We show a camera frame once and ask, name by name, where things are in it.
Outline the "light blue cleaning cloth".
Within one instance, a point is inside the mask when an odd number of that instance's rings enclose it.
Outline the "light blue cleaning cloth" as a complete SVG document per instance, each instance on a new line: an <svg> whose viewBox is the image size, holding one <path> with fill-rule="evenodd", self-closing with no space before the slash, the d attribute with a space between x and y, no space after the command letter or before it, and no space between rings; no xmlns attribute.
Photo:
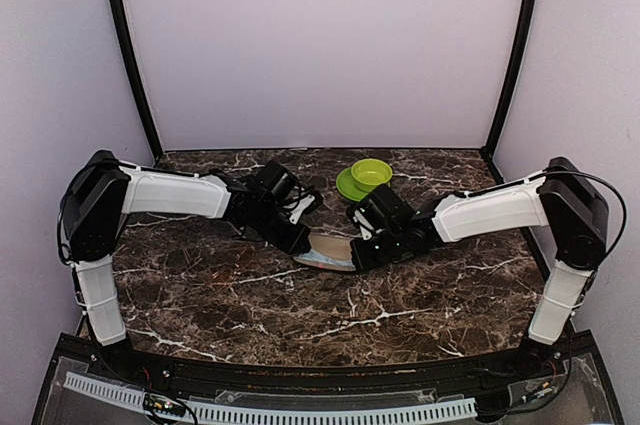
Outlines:
<svg viewBox="0 0 640 425"><path fill-rule="evenodd" d="M328 255L322 254L315 250L311 250L307 253L296 255L293 257L296 262L302 263L303 265L326 269L326 270L334 270L341 272L353 272L355 270L354 264L350 259L336 259L332 258Z"/></svg>

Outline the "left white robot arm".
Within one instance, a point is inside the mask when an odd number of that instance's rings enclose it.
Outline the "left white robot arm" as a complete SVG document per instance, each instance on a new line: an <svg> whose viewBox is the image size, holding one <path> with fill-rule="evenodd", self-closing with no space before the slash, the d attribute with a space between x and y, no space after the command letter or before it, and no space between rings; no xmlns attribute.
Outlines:
<svg viewBox="0 0 640 425"><path fill-rule="evenodd" d="M235 179L222 171L170 172L118 160L97 151L77 172L61 201L56 224L60 261L72 270L79 305L95 339L106 346L103 366L120 381L141 372L140 357L120 343L127 338L113 276L113 255L127 216L193 215L251 229L289 255L310 250L303 215L321 195L281 164L269 161L256 174Z"/></svg>

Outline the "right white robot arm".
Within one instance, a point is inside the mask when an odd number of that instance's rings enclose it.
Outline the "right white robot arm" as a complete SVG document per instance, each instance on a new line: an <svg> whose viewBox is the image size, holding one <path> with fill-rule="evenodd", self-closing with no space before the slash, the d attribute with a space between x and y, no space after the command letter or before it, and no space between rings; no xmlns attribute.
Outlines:
<svg viewBox="0 0 640 425"><path fill-rule="evenodd" d="M581 304L599 266L615 243L608 239L609 206L595 188L598 177L565 157L541 171L478 191L453 192L412 208L389 186L379 185L348 209L361 229L352 241L356 271L423 256L431 250L508 229L547 227L555 240L555 263L529 324L528 341L510 358L521 379L534 377Z"/></svg>

